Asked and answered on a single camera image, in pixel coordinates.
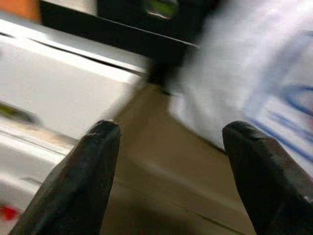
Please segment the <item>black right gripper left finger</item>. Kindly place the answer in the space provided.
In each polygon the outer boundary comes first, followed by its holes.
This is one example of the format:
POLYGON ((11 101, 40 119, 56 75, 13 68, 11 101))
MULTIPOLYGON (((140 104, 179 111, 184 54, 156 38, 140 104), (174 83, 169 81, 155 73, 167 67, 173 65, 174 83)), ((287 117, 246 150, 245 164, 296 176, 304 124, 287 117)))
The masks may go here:
POLYGON ((119 145, 120 126, 98 121, 51 170, 11 234, 99 234, 119 145))

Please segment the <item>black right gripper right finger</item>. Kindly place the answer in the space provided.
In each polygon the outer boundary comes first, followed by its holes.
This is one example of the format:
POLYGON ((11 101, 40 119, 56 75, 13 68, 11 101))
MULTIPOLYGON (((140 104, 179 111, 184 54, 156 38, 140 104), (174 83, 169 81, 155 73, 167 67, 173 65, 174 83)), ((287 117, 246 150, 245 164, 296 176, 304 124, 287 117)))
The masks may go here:
POLYGON ((244 121, 223 128, 241 201, 258 235, 313 233, 313 179, 274 138, 244 121))

